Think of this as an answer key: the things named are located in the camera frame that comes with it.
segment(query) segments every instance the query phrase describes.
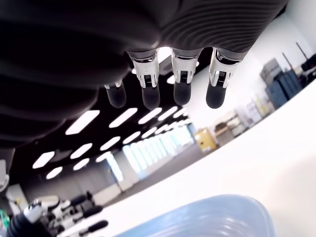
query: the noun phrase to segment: black ceiling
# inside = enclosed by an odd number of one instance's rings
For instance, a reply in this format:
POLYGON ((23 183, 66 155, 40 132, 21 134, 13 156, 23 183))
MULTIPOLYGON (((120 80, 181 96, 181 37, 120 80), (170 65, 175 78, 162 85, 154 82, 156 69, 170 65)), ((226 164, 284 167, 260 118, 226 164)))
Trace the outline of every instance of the black ceiling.
MULTIPOLYGON (((205 48, 202 51, 199 56, 198 61, 200 64, 197 67, 196 73, 209 65, 211 53, 212 48, 205 48)), ((173 85, 166 82, 171 75, 172 72, 165 76, 159 76, 160 107, 162 108, 162 112, 159 115, 177 105, 173 99, 173 85)), ((158 121, 157 118, 153 118, 145 124, 138 124, 138 120, 149 112, 149 110, 143 105, 142 91, 139 81, 136 75, 129 73, 123 82, 126 90, 126 96, 128 98, 127 103, 123 108, 116 109, 112 107, 109 103, 106 90, 103 88, 99 92, 96 104, 91 108, 91 110, 100 110, 100 114, 80 133, 65 135, 66 130, 74 121, 76 121, 76 119, 73 119, 65 122, 63 126, 44 138, 35 140, 25 146, 17 148, 10 172, 10 182, 18 183, 21 178, 25 179, 28 175, 49 172, 59 166, 65 166, 71 163, 75 164, 81 159, 101 155, 105 151, 100 151, 100 147, 115 136, 120 136, 121 140, 110 148, 111 151, 122 149, 122 141, 136 131, 144 133, 153 126, 160 127, 166 123, 171 124, 173 121, 180 121, 184 119, 183 116, 180 116, 177 119, 170 116, 161 122, 158 121), (109 124, 128 108, 138 108, 138 111, 119 127, 109 128, 109 124), (61 161, 51 162, 42 168, 32 169, 34 162, 43 153, 55 151, 57 149, 61 152, 68 150, 72 150, 74 152, 80 146, 87 143, 92 143, 92 148, 77 159, 70 159, 70 155, 68 155, 61 161)))

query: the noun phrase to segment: ceiling light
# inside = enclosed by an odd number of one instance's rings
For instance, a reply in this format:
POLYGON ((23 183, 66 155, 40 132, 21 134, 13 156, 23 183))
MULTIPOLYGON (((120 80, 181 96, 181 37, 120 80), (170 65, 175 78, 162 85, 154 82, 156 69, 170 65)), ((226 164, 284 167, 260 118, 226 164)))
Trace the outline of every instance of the ceiling light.
POLYGON ((168 110, 167 112, 165 112, 164 114, 162 114, 158 120, 159 121, 163 121, 164 119, 166 119, 167 117, 169 117, 170 115, 172 115, 174 112, 176 112, 178 109, 177 106, 172 107, 170 110, 168 110))
POLYGON ((149 112, 147 115, 142 117, 139 121, 138 124, 144 124, 151 120, 153 117, 155 117, 157 114, 159 114, 162 111, 162 108, 155 108, 153 111, 149 112))
POLYGON ((175 128, 176 126, 177 126, 177 122, 173 122, 173 123, 170 124, 165 130, 166 130, 166 131, 169 131, 169 130, 175 128))
POLYGON ((81 130, 83 130, 89 123, 91 123, 92 120, 95 119, 95 117, 98 116, 100 113, 99 110, 90 110, 85 112, 79 119, 77 119, 73 125, 71 125, 67 131, 66 135, 72 135, 80 133, 81 130))
POLYGON ((63 167, 58 167, 53 169, 49 174, 47 174, 46 179, 52 179, 56 177, 61 171, 63 170, 63 167))
POLYGON ((180 117, 180 115, 183 114, 186 110, 187 110, 186 108, 183 108, 183 109, 179 110, 178 112, 176 112, 173 115, 173 118, 176 119, 176 118, 180 117))
POLYGON ((46 152, 43 153, 37 161, 33 164, 33 169, 41 168, 49 162, 50 159, 53 158, 55 152, 46 152))
POLYGON ((167 79, 167 83, 169 84, 174 84, 174 82, 175 82, 174 75, 172 75, 171 77, 167 79))
POLYGON ((161 47, 158 49, 158 62, 161 63, 163 60, 165 60, 167 57, 171 55, 172 51, 169 47, 161 47))
POLYGON ((149 129, 147 132, 145 132, 142 136, 142 138, 146 138, 148 136, 150 136, 151 134, 153 134, 155 131, 157 130, 157 127, 153 127, 151 129, 149 129))
POLYGON ((86 164, 88 164, 89 161, 90 161, 89 158, 86 158, 86 159, 81 160, 78 164, 76 164, 76 165, 74 166, 74 170, 79 170, 79 169, 81 169, 81 168, 84 167, 86 164))
POLYGON ((168 124, 165 124, 164 126, 160 127, 159 129, 156 130, 155 134, 160 134, 163 132, 166 128, 168 127, 168 124))
POLYGON ((71 154, 70 159, 75 159, 81 157, 86 151, 92 147, 92 143, 85 144, 81 146, 78 150, 71 154))
POLYGON ((109 128, 120 126, 122 123, 128 120, 128 118, 133 116, 133 114, 136 112, 137 112, 137 108, 130 108, 126 110, 123 114, 118 116, 113 122, 110 123, 109 128))
POLYGON ((107 157, 109 157, 110 155, 112 155, 112 152, 105 152, 103 155, 99 156, 95 162, 99 163, 103 160, 105 160, 107 157))
POLYGON ((140 135, 140 132, 135 132, 133 133, 132 135, 130 135, 128 138, 126 138, 124 141, 123 141, 123 144, 127 144, 127 143, 130 143, 131 141, 133 141, 136 137, 138 137, 140 135))
POLYGON ((189 124, 191 123, 191 119, 187 118, 186 120, 184 120, 184 124, 189 124))
POLYGON ((105 151, 108 148, 110 148, 111 146, 113 146, 116 142, 118 142, 120 140, 120 137, 114 137, 112 138, 110 141, 108 141, 107 143, 105 143, 100 150, 101 151, 105 151))
POLYGON ((178 122, 178 126, 183 126, 184 125, 184 120, 181 120, 178 122))

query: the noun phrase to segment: robotic hand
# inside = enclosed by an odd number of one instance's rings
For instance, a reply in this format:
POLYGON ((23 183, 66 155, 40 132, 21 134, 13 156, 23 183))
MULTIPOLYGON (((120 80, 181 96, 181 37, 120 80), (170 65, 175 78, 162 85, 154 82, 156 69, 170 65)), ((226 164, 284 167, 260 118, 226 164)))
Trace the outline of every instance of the robotic hand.
POLYGON ((190 99, 199 54, 213 48, 206 102, 219 108, 237 65, 287 1, 2 0, 0 192, 8 184, 14 148, 78 118, 100 88, 114 107, 123 107, 130 62, 144 105, 156 108, 157 51, 163 46, 172 49, 174 100, 180 105, 190 99))
MULTIPOLYGON (((7 229, 6 237, 56 237, 81 220, 102 211, 101 206, 94 206, 87 211, 73 216, 63 217, 63 212, 70 207, 75 207, 84 200, 82 196, 74 198, 65 207, 60 206, 57 196, 40 197, 32 202, 23 213, 14 216, 7 229), (54 210, 61 209, 61 216, 55 216, 54 210)), ((107 227, 108 222, 103 220, 94 225, 73 233, 70 237, 83 237, 89 233, 107 227)))

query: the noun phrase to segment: blue plastic container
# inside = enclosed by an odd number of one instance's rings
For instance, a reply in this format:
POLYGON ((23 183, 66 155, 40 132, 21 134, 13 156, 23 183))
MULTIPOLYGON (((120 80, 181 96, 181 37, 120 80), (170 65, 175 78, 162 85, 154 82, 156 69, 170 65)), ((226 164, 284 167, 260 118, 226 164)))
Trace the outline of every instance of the blue plastic container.
POLYGON ((275 232, 257 200, 221 195, 182 206, 119 237, 275 237, 275 232))

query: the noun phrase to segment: floor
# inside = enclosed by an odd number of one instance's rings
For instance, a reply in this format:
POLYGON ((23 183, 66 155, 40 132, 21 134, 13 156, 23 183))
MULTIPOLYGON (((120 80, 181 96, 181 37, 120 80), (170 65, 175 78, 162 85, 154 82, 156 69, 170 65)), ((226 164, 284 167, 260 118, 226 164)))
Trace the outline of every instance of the floor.
POLYGON ((110 206, 118 201, 121 201, 129 196, 132 196, 166 178, 181 171, 182 169, 190 166, 191 164, 197 162, 198 160, 205 157, 207 154, 202 153, 197 143, 192 144, 186 150, 176 155, 174 159, 169 161, 166 165, 158 169, 156 172, 151 174, 146 179, 138 182, 130 189, 121 193, 115 199, 108 202, 105 206, 110 206))

